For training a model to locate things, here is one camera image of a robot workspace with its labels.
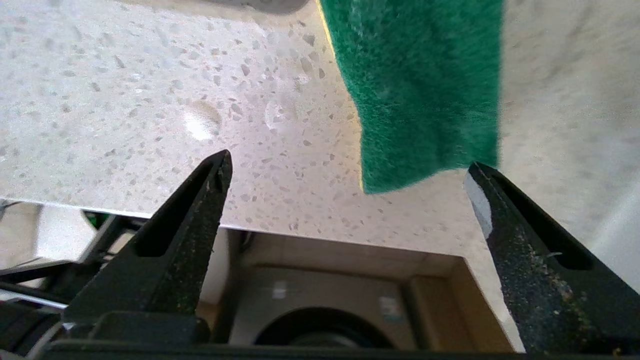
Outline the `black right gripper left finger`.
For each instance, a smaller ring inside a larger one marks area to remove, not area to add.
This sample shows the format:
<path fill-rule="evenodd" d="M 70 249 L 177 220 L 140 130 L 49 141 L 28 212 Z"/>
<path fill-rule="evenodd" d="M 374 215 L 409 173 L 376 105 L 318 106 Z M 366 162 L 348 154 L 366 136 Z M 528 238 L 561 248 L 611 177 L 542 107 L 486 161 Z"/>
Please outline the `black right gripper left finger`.
<path fill-rule="evenodd" d="M 206 157 L 78 292 L 62 321 L 94 323 L 110 312 L 193 313 L 232 177 L 228 150 Z"/>

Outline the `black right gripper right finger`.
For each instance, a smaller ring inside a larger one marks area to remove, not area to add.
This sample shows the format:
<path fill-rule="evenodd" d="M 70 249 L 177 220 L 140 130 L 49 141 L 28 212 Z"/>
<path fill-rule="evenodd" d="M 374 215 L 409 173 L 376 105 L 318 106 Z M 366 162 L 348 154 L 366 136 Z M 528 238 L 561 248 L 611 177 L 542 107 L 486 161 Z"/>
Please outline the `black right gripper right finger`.
<path fill-rule="evenodd" d="M 638 292 L 500 171 L 464 187 L 526 353 L 639 353 Z"/>

